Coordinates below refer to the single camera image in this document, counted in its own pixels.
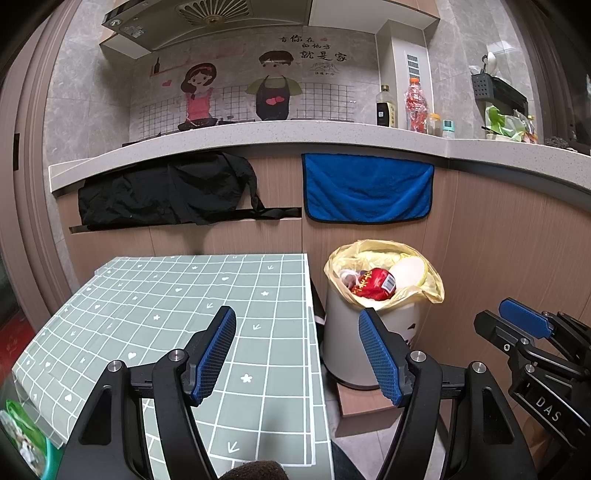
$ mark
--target kitchen countertop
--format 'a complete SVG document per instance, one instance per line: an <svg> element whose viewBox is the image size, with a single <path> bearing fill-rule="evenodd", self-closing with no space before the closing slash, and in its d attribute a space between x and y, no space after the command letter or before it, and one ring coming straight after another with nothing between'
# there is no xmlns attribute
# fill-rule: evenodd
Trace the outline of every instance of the kitchen countertop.
<svg viewBox="0 0 591 480"><path fill-rule="evenodd" d="M591 193L591 158L545 145L494 140L448 140L398 128L331 121L272 121L178 132L94 158L49 167L51 191L96 174L187 151L265 144L333 144L409 151L440 158L516 168Z"/></svg>

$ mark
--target green vegetable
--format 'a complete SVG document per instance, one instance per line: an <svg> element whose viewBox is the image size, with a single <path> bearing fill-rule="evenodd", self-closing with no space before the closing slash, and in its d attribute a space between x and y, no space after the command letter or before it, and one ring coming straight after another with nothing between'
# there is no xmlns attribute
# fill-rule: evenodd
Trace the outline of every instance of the green vegetable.
<svg viewBox="0 0 591 480"><path fill-rule="evenodd" d="M525 135L525 125L519 118L511 115L502 115L494 105L486 107L485 121L486 126L493 130L493 132L504 137L510 137L516 142L521 142L521 138Z"/></svg>

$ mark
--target plastic bottle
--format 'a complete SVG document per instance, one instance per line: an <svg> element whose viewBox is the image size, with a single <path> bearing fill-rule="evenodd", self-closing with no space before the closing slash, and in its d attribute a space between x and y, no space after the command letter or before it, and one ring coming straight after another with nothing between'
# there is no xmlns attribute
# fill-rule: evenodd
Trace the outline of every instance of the plastic bottle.
<svg viewBox="0 0 591 480"><path fill-rule="evenodd" d="M441 133L443 138L456 138L456 126L453 120L443 121L443 131Z"/></svg>
<svg viewBox="0 0 591 480"><path fill-rule="evenodd" d="M427 117L427 133L435 137L441 136L441 117L436 113L430 113Z"/></svg>
<svg viewBox="0 0 591 480"><path fill-rule="evenodd" d="M418 78L412 77L410 79L410 85L404 99L407 113L407 129L411 132L426 134L429 109Z"/></svg>
<svg viewBox="0 0 591 480"><path fill-rule="evenodd" d="M396 100L388 85L382 85L382 91L375 97L375 104L377 124L381 127L396 127Z"/></svg>

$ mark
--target door frame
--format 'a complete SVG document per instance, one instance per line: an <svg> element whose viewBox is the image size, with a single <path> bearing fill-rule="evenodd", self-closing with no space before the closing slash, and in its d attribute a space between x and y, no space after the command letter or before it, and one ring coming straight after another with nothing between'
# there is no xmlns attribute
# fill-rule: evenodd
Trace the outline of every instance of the door frame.
<svg viewBox="0 0 591 480"><path fill-rule="evenodd" d="M29 37L0 92L0 249L38 331L71 296L53 241L43 179L43 124L53 66L81 0L66 0Z"/></svg>

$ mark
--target white plastic container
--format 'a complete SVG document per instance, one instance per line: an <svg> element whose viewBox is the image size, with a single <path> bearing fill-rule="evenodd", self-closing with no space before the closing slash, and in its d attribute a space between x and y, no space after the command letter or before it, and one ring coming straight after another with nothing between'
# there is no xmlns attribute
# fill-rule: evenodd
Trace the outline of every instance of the white plastic container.
<svg viewBox="0 0 591 480"><path fill-rule="evenodd" d="M424 320L426 305L427 299L414 296L399 307L378 314L390 332L399 333L412 346ZM345 301L329 284L322 358L328 371L343 385L373 390L379 385L359 337L360 311L360 307Z"/></svg>

